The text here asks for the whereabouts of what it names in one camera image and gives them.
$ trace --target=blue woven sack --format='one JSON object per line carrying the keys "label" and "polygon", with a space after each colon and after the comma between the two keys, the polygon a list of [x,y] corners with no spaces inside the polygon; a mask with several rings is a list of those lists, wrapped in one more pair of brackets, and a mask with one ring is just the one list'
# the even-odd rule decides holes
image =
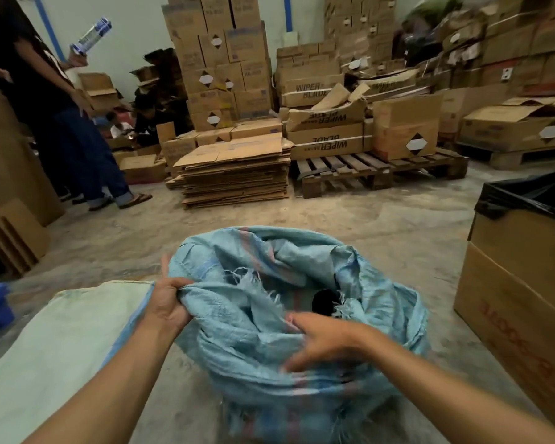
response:
{"label": "blue woven sack", "polygon": [[370,324],[417,354],[427,350],[419,294],[387,279],[352,246],[317,232],[259,226],[201,234],[179,247],[169,275],[196,282],[181,294],[196,321],[177,343],[222,393],[231,435],[340,442],[399,394],[368,364],[279,371],[304,343],[285,312],[311,311],[321,290],[340,295],[335,316]]}

